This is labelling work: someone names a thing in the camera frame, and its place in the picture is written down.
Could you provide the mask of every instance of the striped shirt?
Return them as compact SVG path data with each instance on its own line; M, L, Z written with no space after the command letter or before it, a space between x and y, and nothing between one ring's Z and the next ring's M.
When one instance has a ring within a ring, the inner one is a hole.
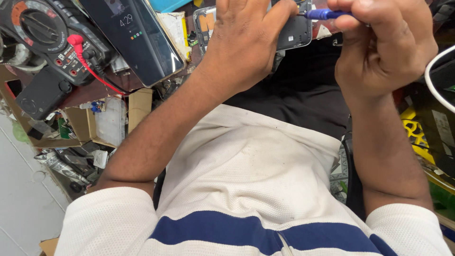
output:
M135 188L67 209L56 256L451 255L431 211L391 204L366 222L329 192L340 142L220 105L185 137L158 209Z

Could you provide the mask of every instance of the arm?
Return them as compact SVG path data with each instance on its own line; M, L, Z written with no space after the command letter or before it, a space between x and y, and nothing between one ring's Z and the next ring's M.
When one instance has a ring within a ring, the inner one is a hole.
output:
M366 214L392 203L432 210L428 181L391 97L420 77L437 53L428 6L422 0L329 0L329 6L371 24L347 15L335 21L344 32L335 77L352 113Z
M355 106L354 161L364 189L367 216L392 203L432 210L428 180L420 167L391 95Z
M298 8L292 0L280 1L269 12L267 6L266 0L217 1L217 21L204 60L126 138L98 189L128 186L152 196L153 180L199 120L270 73L278 35Z

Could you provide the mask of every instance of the orange tape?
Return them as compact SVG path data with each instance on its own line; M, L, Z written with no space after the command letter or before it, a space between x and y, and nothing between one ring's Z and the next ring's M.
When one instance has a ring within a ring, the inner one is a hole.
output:
M206 18L204 16L202 16L202 15L199 16L199 23L201 24L201 31L202 32L208 31L207 20L206 20Z
M11 11L11 20L13 21L13 25L20 26L20 14L26 9L28 9L28 7L24 1L20 1L14 5L13 10Z
M213 17L213 13L207 14L205 18L207 19L208 30L213 30L215 27L215 18Z

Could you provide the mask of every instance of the white wall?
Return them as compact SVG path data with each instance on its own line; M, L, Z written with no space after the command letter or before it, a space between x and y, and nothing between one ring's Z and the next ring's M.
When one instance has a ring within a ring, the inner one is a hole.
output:
M0 115L0 254L37 256L42 240L58 237L69 200L34 148L18 142Z

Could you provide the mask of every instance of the blue screwdriver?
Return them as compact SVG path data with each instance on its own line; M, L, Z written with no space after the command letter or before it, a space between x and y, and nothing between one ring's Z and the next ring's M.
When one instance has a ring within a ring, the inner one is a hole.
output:
M297 16L303 16L310 20L328 20L328 19L336 19L341 15L352 15L352 12L346 11L332 11L330 9L316 9L316 10L309 10L305 13L298 13Z

